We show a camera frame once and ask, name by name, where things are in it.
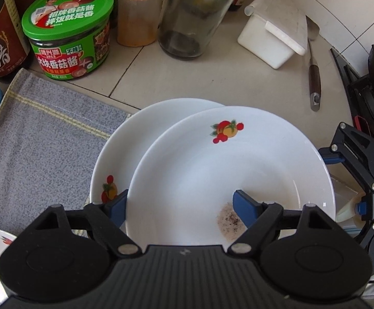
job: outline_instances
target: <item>transparent plastic container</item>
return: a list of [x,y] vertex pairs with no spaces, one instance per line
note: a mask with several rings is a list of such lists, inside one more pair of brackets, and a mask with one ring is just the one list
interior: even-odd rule
[[168,0],[159,43],[168,55],[194,59],[203,54],[233,0]]
[[132,47],[153,43],[161,4],[162,0],[118,0],[118,43]]

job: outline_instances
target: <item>white plastic container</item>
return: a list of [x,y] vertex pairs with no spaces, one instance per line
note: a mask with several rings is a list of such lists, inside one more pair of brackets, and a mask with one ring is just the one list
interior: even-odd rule
[[250,16],[238,43],[278,69],[290,57],[307,51],[307,21],[291,0],[254,0],[245,7]]

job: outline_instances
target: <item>gray cloth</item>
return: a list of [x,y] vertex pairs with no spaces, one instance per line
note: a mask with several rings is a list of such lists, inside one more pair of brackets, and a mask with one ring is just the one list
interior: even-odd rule
[[54,203],[81,209],[98,154],[128,116],[21,70],[0,106],[0,229],[18,235]]

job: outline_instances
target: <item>countertop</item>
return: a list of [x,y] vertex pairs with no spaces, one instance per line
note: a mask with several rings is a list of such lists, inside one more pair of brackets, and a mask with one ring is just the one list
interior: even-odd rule
[[[274,70],[238,44],[247,20],[243,7],[228,12],[204,54],[193,61],[167,56],[157,42],[143,48],[120,46],[114,29],[109,57],[99,69],[81,79],[54,82],[132,114],[162,100],[186,97],[261,108],[291,122],[317,148],[330,146],[337,125],[342,121],[352,124],[343,84],[330,53],[332,46],[320,36],[312,42],[322,86],[320,110],[313,112],[309,54],[295,54]],[[31,70],[43,76],[37,61]],[[343,166],[332,165],[329,170],[357,188]]]

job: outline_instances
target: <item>person on label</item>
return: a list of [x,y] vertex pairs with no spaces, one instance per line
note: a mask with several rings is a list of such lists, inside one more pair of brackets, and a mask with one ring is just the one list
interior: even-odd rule
[[48,15],[54,11],[58,10],[58,6],[55,3],[58,0],[47,0],[47,3],[42,8],[37,8],[31,15],[31,21],[33,24],[40,28],[52,28],[52,26],[47,26]]

